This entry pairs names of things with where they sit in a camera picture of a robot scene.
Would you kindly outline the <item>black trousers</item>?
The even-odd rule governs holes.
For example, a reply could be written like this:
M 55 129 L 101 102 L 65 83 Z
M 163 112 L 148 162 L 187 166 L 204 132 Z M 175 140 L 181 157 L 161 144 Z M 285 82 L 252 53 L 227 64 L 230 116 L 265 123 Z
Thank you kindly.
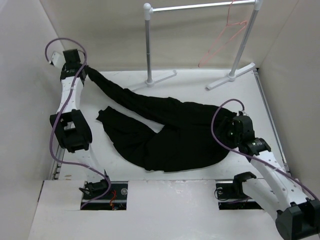
M 155 132 L 110 106 L 99 111 L 97 120 L 116 151 L 128 162 L 147 171 L 188 171 L 215 165 L 235 148 L 227 137 L 235 112 L 172 97 L 140 95 L 91 67 L 85 70 L 90 80 L 117 104 L 162 124 L 162 129 Z

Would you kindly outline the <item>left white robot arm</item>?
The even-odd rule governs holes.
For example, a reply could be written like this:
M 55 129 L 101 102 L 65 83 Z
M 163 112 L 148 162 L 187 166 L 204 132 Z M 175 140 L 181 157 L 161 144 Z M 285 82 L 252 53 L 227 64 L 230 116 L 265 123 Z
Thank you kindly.
M 81 93 L 87 74 L 86 63 L 81 62 L 79 53 L 84 51 L 71 49 L 63 52 L 65 63 L 60 74 L 62 94 L 58 110 L 49 117 L 52 126 L 49 150 L 52 158 L 61 163 L 53 151 L 53 140 L 56 138 L 62 149 L 76 157 L 76 162 L 66 161 L 65 164 L 86 169 L 87 182 L 79 190 L 90 202 L 108 199 L 112 195 L 112 184 L 94 154 L 92 131 L 80 110 Z

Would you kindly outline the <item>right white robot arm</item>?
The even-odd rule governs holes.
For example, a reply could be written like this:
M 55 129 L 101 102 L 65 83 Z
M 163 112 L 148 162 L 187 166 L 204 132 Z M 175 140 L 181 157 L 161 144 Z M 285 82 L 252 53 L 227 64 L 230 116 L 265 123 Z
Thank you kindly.
M 249 171 L 237 174 L 232 181 L 231 195 L 238 199 L 253 199 L 271 216 L 284 240 L 301 240 L 318 235 L 319 199 L 309 198 L 306 189 L 286 173 L 267 142 L 255 136 L 251 118 L 235 116 L 227 136 L 264 179 L 257 179 Z

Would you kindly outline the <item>white clothes rack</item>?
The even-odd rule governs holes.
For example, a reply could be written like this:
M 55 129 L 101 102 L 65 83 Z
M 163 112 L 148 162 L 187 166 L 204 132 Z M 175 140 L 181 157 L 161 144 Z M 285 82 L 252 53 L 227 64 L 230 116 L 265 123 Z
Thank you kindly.
M 243 52 L 245 50 L 246 44 L 248 42 L 250 33 L 252 31 L 252 28 L 254 26 L 255 20 L 257 18 L 257 15 L 263 5 L 262 0 L 232 0 L 232 1 L 225 1 L 225 2 L 215 2 L 215 3 L 201 3 L 201 4 L 191 4 L 191 5 L 179 5 L 179 6 L 170 6 L 170 7 L 158 7 L 154 8 L 151 6 L 150 3 L 145 3 L 143 5 L 143 13 L 144 13 L 144 23 L 145 23 L 145 47 L 146 47 L 146 71 L 147 71 L 147 77 L 144 83 L 138 84 L 134 86 L 134 90 L 139 90 L 144 87 L 152 88 L 154 85 L 163 82 L 165 80 L 171 79 L 177 75 L 177 71 L 173 70 L 171 73 L 166 72 L 163 76 L 160 77 L 153 77 L 152 72 L 152 57 L 151 57 L 151 16 L 152 14 L 156 13 L 167 13 L 167 12 L 176 12 L 176 11 L 186 11 L 186 10 L 194 10 L 194 9 L 204 9 L 204 8 L 218 8 L 218 7 L 228 7 L 228 10 L 231 9 L 232 6 L 241 6 L 241 5 L 253 5 L 253 11 L 250 16 L 250 19 L 248 21 L 242 21 L 242 22 L 230 22 L 230 13 L 227 13 L 226 18 L 226 24 L 223 28 L 223 30 L 220 32 L 217 39 L 219 40 L 223 33 L 227 30 L 228 27 L 232 26 L 241 26 L 241 29 L 235 33 L 225 44 L 227 45 L 229 42 L 231 42 L 237 35 L 239 35 L 242 31 L 244 32 L 243 39 L 241 41 L 241 44 L 239 46 L 238 52 L 236 54 L 236 57 L 234 59 L 232 68 L 230 72 L 218 79 L 214 82 L 208 84 L 205 88 L 210 91 L 213 89 L 216 89 L 228 82 L 235 81 L 238 77 L 250 72 L 253 70 L 256 65 L 252 62 L 242 68 L 238 68 L 238 65 L 240 63 L 241 57 L 243 55 Z

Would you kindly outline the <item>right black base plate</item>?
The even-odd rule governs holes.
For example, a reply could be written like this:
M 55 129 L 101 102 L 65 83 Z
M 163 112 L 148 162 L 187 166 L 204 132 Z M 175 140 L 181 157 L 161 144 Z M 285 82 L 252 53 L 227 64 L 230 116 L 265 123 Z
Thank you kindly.
M 217 181 L 214 196 L 219 210 L 262 210 L 262 207 L 243 193 L 237 193 L 232 181 Z

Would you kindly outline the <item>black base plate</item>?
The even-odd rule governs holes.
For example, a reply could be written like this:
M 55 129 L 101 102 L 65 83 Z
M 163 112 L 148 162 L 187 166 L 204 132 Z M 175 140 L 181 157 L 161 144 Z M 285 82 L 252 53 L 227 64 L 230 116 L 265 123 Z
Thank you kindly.
M 262 207 L 243 193 L 237 193 L 232 181 L 217 181 L 214 196 L 219 210 L 262 210 Z
M 127 209 L 128 182 L 112 181 L 108 193 L 106 180 L 86 182 L 79 190 L 82 193 L 80 209 L 84 211 L 124 211 Z

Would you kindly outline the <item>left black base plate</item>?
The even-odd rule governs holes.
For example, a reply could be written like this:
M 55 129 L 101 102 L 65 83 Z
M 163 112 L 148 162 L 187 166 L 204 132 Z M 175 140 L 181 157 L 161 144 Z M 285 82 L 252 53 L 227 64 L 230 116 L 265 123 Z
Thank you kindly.
M 106 180 L 86 182 L 79 190 L 82 193 L 80 209 L 84 211 L 124 211 L 127 209 L 128 182 L 112 181 L 108 193 Z

